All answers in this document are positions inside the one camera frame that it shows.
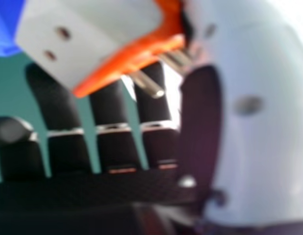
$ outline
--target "green surface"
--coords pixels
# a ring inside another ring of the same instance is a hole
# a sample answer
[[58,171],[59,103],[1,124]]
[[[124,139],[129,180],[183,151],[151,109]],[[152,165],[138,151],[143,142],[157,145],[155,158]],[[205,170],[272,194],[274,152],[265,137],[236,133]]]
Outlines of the green surface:
[[[24,68],[31,61],[23,54],[9,58],[0,58],[0,116],[18,116],[30,122],[39,134],[40,146],[43,152],[44,163],[47,176],[50,177],[48,164],[46,128],[43,123],[38,106],[27,87],[24,76]],[[130,125],[133,128],[134,137],[140,153],[143,167],[147,167],[147,162],[140,139],[138,129],[138,118],[135,103],[125,90],[125,100],[130,117]],[[88,98],[77,100],[80,118],[82,120],[88,149],[91,155],[94,172],[100,172],[98,153],[96,149],[95,126],[91,115]]]

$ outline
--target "orange plastic part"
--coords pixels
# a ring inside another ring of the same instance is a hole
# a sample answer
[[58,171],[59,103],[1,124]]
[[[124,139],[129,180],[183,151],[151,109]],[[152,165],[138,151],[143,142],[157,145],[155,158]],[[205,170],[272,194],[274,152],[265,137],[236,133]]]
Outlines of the orange plastic part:
[[155,31],[131,42],[110,57],[75,89],[84,97],[128,74],[157,61],[157,55],[182,48],[184,39],[180,23],[180,0],[154,0],[163,14],[163,22]]

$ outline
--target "metal pin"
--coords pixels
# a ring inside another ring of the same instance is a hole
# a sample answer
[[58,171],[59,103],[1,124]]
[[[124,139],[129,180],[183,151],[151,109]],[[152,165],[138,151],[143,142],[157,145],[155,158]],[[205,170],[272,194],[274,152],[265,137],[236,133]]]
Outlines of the metal pin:
[[170,51],[158,56],[159,59],[180,75],[185,74],[185,67],[192,65],[192,58],[183,50]]
[[158,99],[165,94],[165,91],[141,70],[130,73],[129,77],[152,98]]

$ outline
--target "white object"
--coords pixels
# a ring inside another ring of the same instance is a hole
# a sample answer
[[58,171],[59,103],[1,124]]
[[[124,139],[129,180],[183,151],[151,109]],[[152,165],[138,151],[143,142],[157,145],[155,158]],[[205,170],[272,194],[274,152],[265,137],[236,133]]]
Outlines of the white object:
[[72,90],[113,53],[161,22],[153,0],[27,0],[16,41]]
[[[209,201],[205,217],[232,227],[303,221],[303,32],[278,0],[185,2],[196,32],[191,47],[202,52],[196,62],[214,64],[223,89],[213,188],[227,202]],[[262,107],[243,116],[235,104],[249,97]]]

